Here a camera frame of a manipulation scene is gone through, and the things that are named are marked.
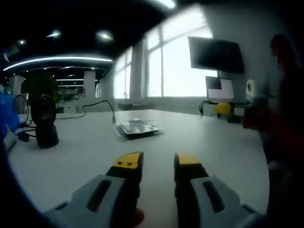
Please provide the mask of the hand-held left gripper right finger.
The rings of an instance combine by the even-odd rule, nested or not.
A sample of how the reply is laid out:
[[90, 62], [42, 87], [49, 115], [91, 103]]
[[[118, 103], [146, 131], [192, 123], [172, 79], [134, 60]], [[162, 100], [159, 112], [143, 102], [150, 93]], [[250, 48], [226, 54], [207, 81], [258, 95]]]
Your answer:
[[255, 228], [263, 219], [196, 156], [174, 155], [174, 181], [180, 228]]

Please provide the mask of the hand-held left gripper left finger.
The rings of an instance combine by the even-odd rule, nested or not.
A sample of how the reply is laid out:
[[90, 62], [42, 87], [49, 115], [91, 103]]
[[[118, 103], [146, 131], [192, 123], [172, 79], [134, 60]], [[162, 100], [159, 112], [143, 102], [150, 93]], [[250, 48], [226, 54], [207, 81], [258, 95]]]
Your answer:
[[133, 228], [142, 169], [143, 152], [127, 153], [43, 215], [56, 228]]

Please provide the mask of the person's right hand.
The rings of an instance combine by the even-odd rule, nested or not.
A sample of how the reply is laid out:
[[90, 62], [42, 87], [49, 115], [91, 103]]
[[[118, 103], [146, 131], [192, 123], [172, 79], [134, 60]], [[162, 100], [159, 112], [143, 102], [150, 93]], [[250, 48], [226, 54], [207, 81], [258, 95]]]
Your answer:
[[270, 111], [265, 104], [253, 103], [245, 108], [242, 126], [260, 132], [269, 130]]

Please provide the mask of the person's left hand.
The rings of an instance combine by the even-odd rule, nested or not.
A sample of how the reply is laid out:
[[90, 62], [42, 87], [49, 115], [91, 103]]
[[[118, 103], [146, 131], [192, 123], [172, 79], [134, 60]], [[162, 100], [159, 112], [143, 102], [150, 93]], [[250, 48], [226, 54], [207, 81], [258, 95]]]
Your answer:
[[134, 219], [133, 219], [133, 227], [139, 226], [145, 218], [144, 211], [140, 208], [135, 209]]

